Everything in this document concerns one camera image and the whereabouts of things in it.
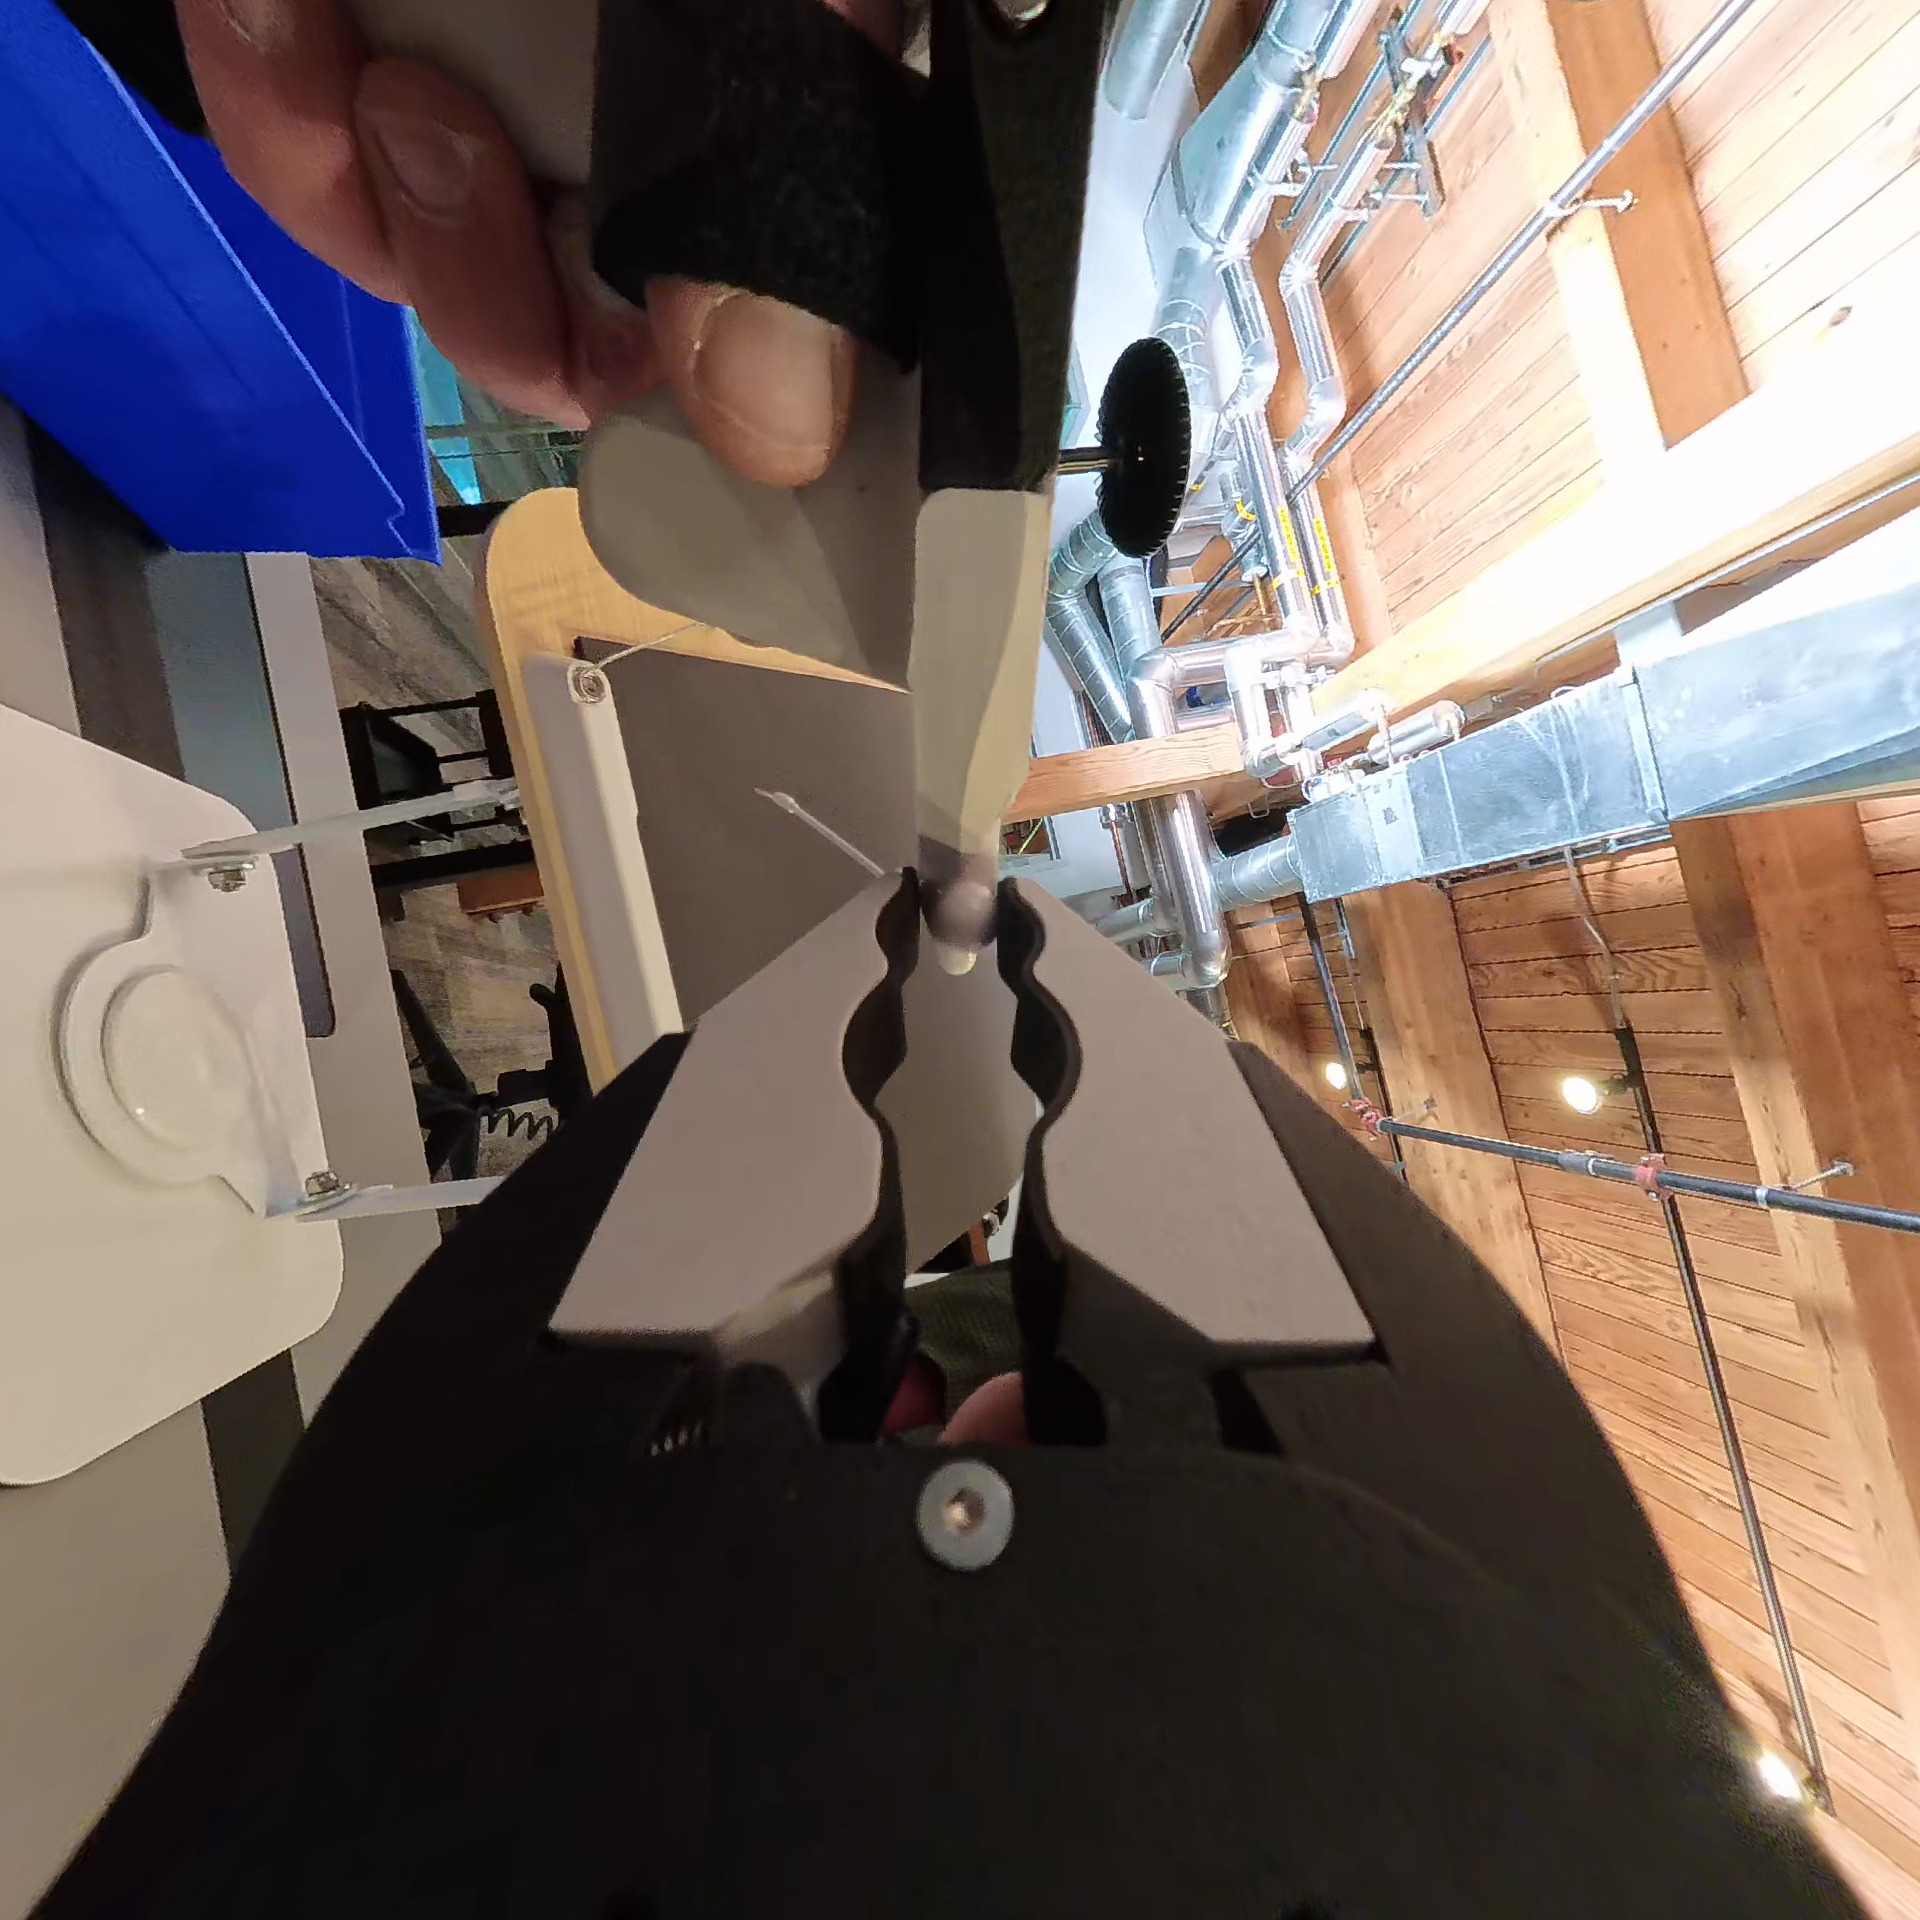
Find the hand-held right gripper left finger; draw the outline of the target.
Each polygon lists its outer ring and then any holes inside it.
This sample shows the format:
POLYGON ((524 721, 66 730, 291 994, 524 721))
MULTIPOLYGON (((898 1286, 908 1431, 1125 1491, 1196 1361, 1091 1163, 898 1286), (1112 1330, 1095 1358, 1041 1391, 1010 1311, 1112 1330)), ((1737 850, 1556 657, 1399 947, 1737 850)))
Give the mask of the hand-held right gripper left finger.
POLYGON ((557 1337, 845 1358, 906 1302, 898 1153, 919 889, 874 879, 690 1030, 557 1305, 557 1337))

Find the white board rail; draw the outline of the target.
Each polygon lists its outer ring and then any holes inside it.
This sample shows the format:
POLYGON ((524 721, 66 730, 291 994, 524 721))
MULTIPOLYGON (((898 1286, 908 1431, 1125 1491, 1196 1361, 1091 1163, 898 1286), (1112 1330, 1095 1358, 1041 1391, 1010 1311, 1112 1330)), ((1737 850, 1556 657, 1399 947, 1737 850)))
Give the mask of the white board rail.
POLYGON ((641 842, 633 769, 608 662, 569 661, 567 695, 592 788, 577 842, 591 949, 616 1058, 625 1066, 687 1029, 659 899, 641 842))

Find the white rounded pad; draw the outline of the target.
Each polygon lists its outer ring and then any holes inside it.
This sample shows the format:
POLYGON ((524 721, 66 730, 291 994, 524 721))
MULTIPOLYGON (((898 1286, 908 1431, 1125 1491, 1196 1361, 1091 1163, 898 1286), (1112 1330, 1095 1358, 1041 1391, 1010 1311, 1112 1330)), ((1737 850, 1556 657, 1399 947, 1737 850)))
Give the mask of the white rounded pad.
POLYGON ((513 780, 255 830, 3 710, 3 1482, 58 1482, 320 1330, 340 1226, 501 1180, 329 1165, 272 858, 513 780))

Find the blue plastic bin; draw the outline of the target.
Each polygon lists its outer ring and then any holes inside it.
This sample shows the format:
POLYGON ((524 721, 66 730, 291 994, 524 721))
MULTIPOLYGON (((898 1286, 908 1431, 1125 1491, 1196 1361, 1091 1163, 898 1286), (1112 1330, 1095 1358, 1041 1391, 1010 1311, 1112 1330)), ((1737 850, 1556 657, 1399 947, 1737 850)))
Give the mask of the blue plastic bin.
POLYGON ((60 4, 3 4, 3 387, 184 554, 436 559, 415 329, 60 4))

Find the black wood-rimmed board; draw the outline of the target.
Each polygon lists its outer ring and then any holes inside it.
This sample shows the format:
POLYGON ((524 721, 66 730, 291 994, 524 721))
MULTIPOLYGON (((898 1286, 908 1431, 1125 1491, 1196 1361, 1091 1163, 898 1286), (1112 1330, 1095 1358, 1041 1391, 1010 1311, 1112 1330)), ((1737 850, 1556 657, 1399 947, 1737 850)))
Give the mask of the black wood-rimmed board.
POLYGON ((908 700, 632 597, 592 554, 569 489, 511 506, 471 569, 586 1077, 599 1090, 637 1058, 616 1057, 591 949, 577 842, 592 788, 567 662, 611 666, 687 1021, 914 859, 908 700))

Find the person's left hand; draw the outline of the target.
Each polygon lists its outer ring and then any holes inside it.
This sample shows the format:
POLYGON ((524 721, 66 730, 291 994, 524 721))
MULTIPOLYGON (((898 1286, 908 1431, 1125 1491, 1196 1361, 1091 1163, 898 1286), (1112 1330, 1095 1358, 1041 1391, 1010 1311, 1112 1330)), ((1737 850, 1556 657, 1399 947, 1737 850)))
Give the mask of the person's left hand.
POLYGON ((713 278, 656 276, 627 303, 592 270, 586 206, 528 177, 490 103, 372 55, 346 4, 178 2, 176 22, 229 173, 306 251, 412 307, 475 389, 591 427, 665 387, 747 481, 828 471, 858 395, 842 326, 713 278))

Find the black pole stand with disc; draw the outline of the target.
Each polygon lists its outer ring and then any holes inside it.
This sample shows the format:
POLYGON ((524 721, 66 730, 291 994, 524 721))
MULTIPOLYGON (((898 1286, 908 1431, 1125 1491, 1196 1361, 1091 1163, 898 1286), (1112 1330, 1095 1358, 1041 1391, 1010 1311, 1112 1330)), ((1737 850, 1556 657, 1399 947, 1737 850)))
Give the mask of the black pole stand with disc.
POLYGON ((1125 347, 1100 398, 1097 444, 1064 447, 1058 477, 1097 477, 1113 549, 1147 559, 1178 529, 1189 492, 1194 414, 1180 354, 1160 337, 1125 347))

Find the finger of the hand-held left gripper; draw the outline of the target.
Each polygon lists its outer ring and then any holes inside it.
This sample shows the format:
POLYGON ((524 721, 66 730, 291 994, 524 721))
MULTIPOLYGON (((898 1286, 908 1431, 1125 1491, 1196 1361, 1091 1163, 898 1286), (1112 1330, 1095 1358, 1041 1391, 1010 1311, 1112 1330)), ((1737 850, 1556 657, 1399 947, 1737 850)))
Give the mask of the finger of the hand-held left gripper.
POLYGON ((1032 759, 1049 529, 1047 489, 956 486, 922 506, 908 692, 923 882, 997 869, 1032 759))
POLYGON ((919 427, 914 405, 858 405, 819 481, 769 486, 709 452, 680 406, 625 406, 583 445, 583 533, 659 611, 903 687, 919 427))

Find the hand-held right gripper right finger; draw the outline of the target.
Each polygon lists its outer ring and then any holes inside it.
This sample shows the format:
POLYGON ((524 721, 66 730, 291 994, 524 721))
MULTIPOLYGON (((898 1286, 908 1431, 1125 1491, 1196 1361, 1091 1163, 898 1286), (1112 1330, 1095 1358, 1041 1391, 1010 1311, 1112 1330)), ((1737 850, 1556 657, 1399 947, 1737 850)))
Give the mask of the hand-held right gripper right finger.
POLYGON ((1013 1069, 1041 1103, 1015 1226, 1032 1362, 1349 1361, 1373 1325, 1233 1044, 1057 897, 1007 884, 1013 1069))

